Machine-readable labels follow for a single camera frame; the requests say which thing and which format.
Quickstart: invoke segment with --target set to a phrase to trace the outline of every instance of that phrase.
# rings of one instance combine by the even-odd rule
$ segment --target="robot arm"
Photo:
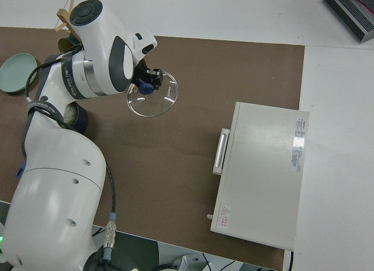
[[[97,84],[95,94],[123,92],[133,77],[134,68],[154,47],[150,34],[130,33],[121,21],[98,0],[77,5],[70,14],[73,29],[84,45],[84,59],[92,61]]]
[[[154,89],[161,84],[161,71],[150,71],[143,61],[157,45],[153,36],[128,32],[98,0],[77,5],[70,21],[84,50],[63,54],[50,67],[31,109],[47,106],[50,113],[64,114],[76,100],[121,93],[133,81]],[[2,251],[14,271],[83,270],[96,252],[91,228],[105,159],[92,141],[40,112],[29,115],[24,148],[26,168],[9,209]]]

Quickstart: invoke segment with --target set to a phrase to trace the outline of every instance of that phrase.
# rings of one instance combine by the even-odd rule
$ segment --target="brown table mat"
[[[58,52],[65,33],[0,28],[0,64],[27,52],[39,63]],[[146,119],[126,95],[80,101],[89,114],[87,137],[102,150],[116,181],[117,229],[129,234],[282,269],[283,250],[210,231],[219,176],[212,174],[222,127],[230,128],[236,101],[298,109],[304,47],[157,37],[146,58],[178,81],[175,106]],[[26,122],[22,92],[0,93],[0,200],[11,201],[23,161]],[[95,224],[105,225],[111,197],[106,182]]]

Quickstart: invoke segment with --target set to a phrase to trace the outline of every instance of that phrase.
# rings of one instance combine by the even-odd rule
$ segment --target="cable connector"
[[[116,237],[116,213],[109,214],[109,221],[105,227],[105,238],[104,238],[104,256],[103,260],[105,262],[110,262],[112,257],[112,249],[115,245]]]

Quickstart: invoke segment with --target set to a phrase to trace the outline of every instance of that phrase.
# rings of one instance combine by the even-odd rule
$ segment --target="light green bowl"
[[[0,68],[0,89],[8,93],[21,91],[36,67],[35,58],[28,53],[20,53],[7,59]]]

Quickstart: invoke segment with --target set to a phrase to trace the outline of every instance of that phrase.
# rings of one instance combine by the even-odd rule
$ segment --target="warning label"
[[[296,121],[295,136],[293,138],[293,149],[291,158],[291,170],[299,173],[303,167],[303,152],[305,146],[305,134],[307,130],[307,122],[304,119]]]
[[[228,227],[228,219],[230,217],[231,207],[222,205],[220,210],[220,218],[218,219],[218,227],[219,228],[227,228]]]

